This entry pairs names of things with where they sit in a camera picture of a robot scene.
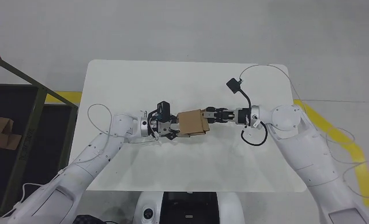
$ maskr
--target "metal rack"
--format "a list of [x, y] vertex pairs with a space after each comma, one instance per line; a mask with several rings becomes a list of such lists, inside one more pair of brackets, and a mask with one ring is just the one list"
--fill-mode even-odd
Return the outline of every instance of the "metal rack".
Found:
[[[5, 62], [0, 57], [0, 66], [4, 69], [10, 71], [16, 76], [22, 78], [23, 80], [29, 82], [33, 87], [36, 87], [37, 92], [35, 100], [33, 102], [33, 109], [28, 117], [27, 124], [25, 125], [24, 133], [22, 134], [22, 139], [17, 147], [17, 155], [15, 157], [14, 165], [12, 167], [10, 177], [7, 181], [6, 189], [4, 192], [3, 199], [1, 200], [0, 214], [3, 214], [12, 209], [13, 205], [16, 203], [19, 191], [22, 187], [22, 178], [24, 176], [25, 168], [28, 162], [30, 151], [32, 150], [33, 143], [35, 141], [35, 136], [37, 132], [37, 127], [39, 126], [40, 117], [45, 105], [45, 99], [47, 94], [57, 98], [65, 105], [71, 108], [69, 115], [69, 120], [67, 122], [67, 128], [65, 130], [65, 138], [63, 140], [63, 147], [58, 159], [58, 168], [62, 169], [68, 164], [71, 142], [73, 139], [74, 128], [76, 126], [77, 111], [78, 106], [58, 95], [53, 90], [49, 89], [45, 85], [39, 83], [33, 78], [29, 77], [25, 73], [11, 66], [9, 63]], [[11, 87], [20, 87], [25, 85], [7, 85]]]

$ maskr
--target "floor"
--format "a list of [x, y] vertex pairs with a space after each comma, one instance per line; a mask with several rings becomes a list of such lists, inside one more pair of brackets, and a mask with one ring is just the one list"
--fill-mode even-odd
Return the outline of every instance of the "floor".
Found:
[[[61, 91], [81, 91], [93, 59], [284, 64], [369, 157], [368, 13], [369, 0], [0, 0], [0, 56]], [[21, 81], [0, 70], [0, 83]], [[80, 212], [129, 223], [138, 196], [86, 192]], [[318, 223], [309, 192], [240, 198], [248, 223]]]

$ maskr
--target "brown cardboard box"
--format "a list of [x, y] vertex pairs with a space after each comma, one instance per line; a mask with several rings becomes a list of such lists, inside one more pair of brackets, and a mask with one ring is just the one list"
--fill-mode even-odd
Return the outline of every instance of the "brown cardboard box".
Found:
[[0, 117], [0, 148], [16, 150], [22, 138], [21, 135], [12, 134], [14, 121]]
[[198, 109], [178, 113], [180, 133], [195, 136], [204, 135], [209, 131], [208, 120], [202, 116], [203, 112], [204, 111]]

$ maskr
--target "yellow tape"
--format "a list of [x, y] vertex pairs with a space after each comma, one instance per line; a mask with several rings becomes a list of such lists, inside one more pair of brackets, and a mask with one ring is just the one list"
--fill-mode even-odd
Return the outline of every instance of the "yellow tape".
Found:
[[[72, 103], [80, 103], [82, 92], [63, 92], [63, 91], [57, 91], [57, 94], [64, 97], [65, 99], [69, 100]], [[47, 94], [45, 102], [48, 103], [60, 103], [61, 101], [57, 98], [51, 96], [50, 94]]]
[[[294, 100], [294, 103], [298, 104], [300, 107], [303, 107], [303, 104], [300, 100]], [[332, 140], [338, 143], [350, 143], [352, 141], [350, 137], [348, 137], [339, 129], [333, 129], [334, 126], [326, 119], [324, 119], [321, 115], [319, 115], [316, 111], [314, 111], [309, 105], [304, 105], [306, 113], [310, 120], [317, 126], [317, 128], [321, 129], [323, 132], [329, 131], [328, 136]], [[340, 144], [340, 146], [350, 153], [353, 162], [365, 161], [364, 152], [356, 143]], [[365, 163], [361, 164], [358, 167], [355, 167], [355, 174], [357, 178], [357, 184], [359, 185], [360, 194], [362, 194], [363, 196], [369, 196], [369, 171], [367, 164]], [[363, 198], [363, 203], [365, 206], [369, 206], [369, 199]]]

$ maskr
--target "white table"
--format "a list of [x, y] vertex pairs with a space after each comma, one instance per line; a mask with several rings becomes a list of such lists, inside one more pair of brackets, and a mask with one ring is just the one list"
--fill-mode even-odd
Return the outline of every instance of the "white table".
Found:
[[[94, 60], [88, 65], [70, 161], [98, 134], [87, 119], [94, 103], [112, 113], [140, 115], [165, 100], [171, 113], [208, 106], [247, 107], [241, 94], [234, 95], [226, 82], [250, 64], [148, 62]], [[286, 73], [285, 66], [279, 65]], [[272, 109], [292, 104], [288, 79], [275, 68], [258, 66], [243, 75], [243, 90], [253, 104]], [[101, 128], [110, 117], [103, 108], [91, 109], [91, 119]], [[240, 125], [212, 124], [203, 136], [161, 139], [161, 144], [126, 144], [92, 182], [94, 191], [218, 191], [302, 192], [305, 184], [287, 165], [271, 138], [260, 147], [240, 138]], [[294, 130], [284, 133], [295, 134]], [[263, 129], [248, 139], [257, 142]]]

